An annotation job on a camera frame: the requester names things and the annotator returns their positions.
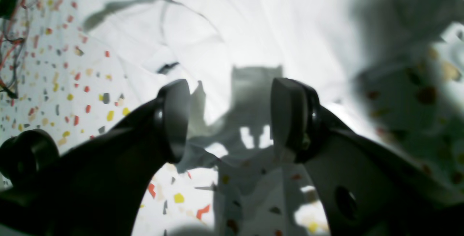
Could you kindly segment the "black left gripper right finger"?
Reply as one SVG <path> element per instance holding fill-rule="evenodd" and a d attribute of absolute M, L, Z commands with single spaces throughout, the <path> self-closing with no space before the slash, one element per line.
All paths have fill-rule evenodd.
<path fill-rule="evenodd" d="M 462 236 L 463 195 L 356 134 L 310 86 L 275 78 L 272 137 L 310 176 L 333 236 Z"/>

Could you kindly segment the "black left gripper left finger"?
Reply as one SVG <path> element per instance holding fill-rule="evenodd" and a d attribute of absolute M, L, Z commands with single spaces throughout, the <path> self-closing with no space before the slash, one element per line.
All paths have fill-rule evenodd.
<path fill-rule="evenodd" d="M 190 91 L 179 79 L 106 133 L 1 192 L 1 225 L 31 236 L 129 236 L 155 173 L 185 151 Z"/>

